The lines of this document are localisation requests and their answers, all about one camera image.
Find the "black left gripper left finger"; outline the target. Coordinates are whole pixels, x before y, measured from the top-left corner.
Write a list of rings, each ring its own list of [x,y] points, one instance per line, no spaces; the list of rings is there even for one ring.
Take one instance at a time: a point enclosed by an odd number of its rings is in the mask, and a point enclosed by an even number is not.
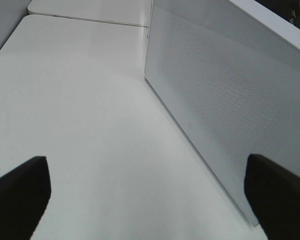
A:
[[[0,240],[29,240],[52,193],[47,158],[35,156],[0,177]]]

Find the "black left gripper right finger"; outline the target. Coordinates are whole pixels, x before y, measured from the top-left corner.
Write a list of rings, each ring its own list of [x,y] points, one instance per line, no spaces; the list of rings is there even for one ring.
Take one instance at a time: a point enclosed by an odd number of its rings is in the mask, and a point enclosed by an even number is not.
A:
[[[250,154],[244,194],[269,240],[300,240],[299,176],[261,154]]]

